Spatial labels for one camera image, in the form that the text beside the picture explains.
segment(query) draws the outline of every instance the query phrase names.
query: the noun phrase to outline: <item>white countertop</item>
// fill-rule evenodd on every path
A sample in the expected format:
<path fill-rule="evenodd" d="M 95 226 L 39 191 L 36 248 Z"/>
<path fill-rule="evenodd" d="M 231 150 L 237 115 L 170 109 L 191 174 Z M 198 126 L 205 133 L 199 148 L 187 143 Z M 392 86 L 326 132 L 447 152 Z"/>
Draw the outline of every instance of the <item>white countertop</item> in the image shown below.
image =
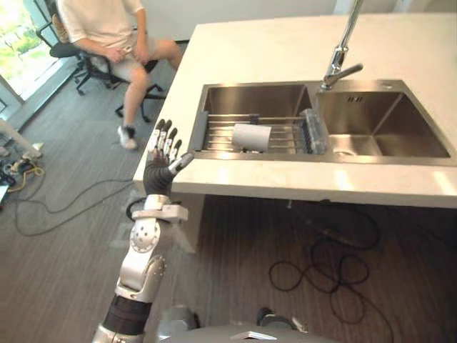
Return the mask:
<path fill-rule="evenodd" d="M 160 119 L 185 152 L 204 84 L 320 80 L 347 16 L 198 25 Z M 362 15 L 344 66 L 347 79 L 402 79 L 457 149 L 456 14 Z M 134 180 L 142 189 L 145 156 Z M 174 182 L 182 193 L 457 207 L 457 167 L 290 161 L 193 161 Z"/>

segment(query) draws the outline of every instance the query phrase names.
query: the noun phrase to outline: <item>sink basin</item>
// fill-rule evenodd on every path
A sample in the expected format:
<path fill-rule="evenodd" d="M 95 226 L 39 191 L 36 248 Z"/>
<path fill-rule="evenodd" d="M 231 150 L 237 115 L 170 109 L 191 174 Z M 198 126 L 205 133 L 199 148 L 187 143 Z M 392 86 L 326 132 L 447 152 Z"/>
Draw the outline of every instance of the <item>sink basin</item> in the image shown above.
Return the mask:
<path fill-rule="evenodd" d="M 456 151 L 402 81 L 340 80 L 328 91 L 320 85 L 205 85 L 190 149 L 197 159 L 457 165 Z M 305 109 L 320 119 L 323 154 L 312 154 Z M 234 147 L 236 123 L 271 126 L 268 151 Z"/>
<path fill-rule="evenodd" d="M 318 102 L 335 154 L 450 157 L 403 92 L 323 92 Z"/>
<path fill-rule="evenodd" d="M 252 123 L 272 127 L 269 154 L 306 153 L 303 118 L 297 114 L 308 108 L 305 84 L 211 87 L 202 109 L 208 113 L 203 149 L 241 152 L 231 145 L 233 126 Z"/>

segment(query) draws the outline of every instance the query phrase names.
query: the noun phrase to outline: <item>sneaker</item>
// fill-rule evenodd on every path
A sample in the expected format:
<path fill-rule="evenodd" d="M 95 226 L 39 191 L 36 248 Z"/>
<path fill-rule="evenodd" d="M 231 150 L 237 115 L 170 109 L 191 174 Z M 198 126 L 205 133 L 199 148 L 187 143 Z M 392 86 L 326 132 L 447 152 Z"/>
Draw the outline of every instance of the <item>sneaker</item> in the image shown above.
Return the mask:
<path fill-rule="evenodd" d="M 137 145 L 134 139 L 135 129 L 129 126 L 120 126 L 117 133 L 121 139 L 121 145 L 128 150 L 136 149 Z"/>

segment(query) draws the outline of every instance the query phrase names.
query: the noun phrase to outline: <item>man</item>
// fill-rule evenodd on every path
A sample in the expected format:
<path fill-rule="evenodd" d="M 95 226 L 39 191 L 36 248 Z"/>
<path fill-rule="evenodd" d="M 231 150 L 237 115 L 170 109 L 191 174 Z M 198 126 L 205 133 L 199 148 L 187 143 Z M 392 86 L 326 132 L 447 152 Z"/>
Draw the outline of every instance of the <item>man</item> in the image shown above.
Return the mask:
<path fill-rule="evenodd" d="M 124 99 L 124 125 L 118 128 L 118 134 L 124 148 L 135 149 L 134 117 L 148 86 L 143 65 L 151 60 L 167 59 L 177 70 L 181 51 L 174 41 L 148 36 L 141 0 L 57 1 L 70 42 L 107 57 L 113 74 L 131 82 Z M 136 17 L 137 31 L 129 22 L 129 14 Z"/>

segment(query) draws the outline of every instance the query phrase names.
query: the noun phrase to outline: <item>robot finger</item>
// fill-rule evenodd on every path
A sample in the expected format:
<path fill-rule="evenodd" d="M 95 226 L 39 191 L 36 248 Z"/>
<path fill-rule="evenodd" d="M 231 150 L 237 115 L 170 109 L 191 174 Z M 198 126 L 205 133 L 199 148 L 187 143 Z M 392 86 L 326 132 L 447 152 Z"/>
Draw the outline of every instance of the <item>robot finger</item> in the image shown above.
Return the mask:
<path fill-rule="evenodd" d="M 173 175 L 176 175 L 181 170 L 186 168 L 193 160 L 194 160 L 194 154 L 191 154 L 191 153 L 188 152 L 188 153 L 184 154 L 183 156 L 179 157 L 172 164 L 170 164 L 169 171 Z"/>
<path fill-rule="evenodd" d="M 171 150 L 170 158 L 169 158 L 169 160 L 171 162 L 173 162 L 176 159 L 176 156 L 178 156 L 178 151 L 179 151 L 179 148 L 181 148 L 182 144 L 183 144 L 183 142 L 179 139 L 177 141 L 177 143 L 175 144 L 173 150 Z"/>
<path fill-rule="evenodd" d="M 169 129 L 171 128 L 171 125 L 173 123 L 171 122 L 171 120 L 168 120 L 164 127 L 162 127 L 162 130 L 160 131 L 160 136 L 159 136 L 159 142 L 157 143 L 157 147 L 159 148 L 159 150 L 163 151 L 164 150 L 164 145 L 165 145 L 165 141 L 166 141 L 166 136 L 169 132 Z"/>
<path fill-rule="evenodd" d="M 159 136 L 160 136 L 160 131 L 162 130 L 164 125 L 165 125 L 165 121 L 163 119 L 161 119 L 157 123 L 156 128 L 152 131 L 151 143 L 148 147 L 148 151 L 153 151 L 157 147 L 157 143 L 159 141 Z"/>
<path fill-rule="evenodd" d="M 173 145 L 173 140 L 174 137 L 178 134 L 178 129 L 175 127 L 173 130 L 171 130 L 171 133 L 169 134 L 168 138 L 165 141 L 165 146 L 164 146 L 164 155 L 168 156 L 170 154 L 171 146 Z"/>

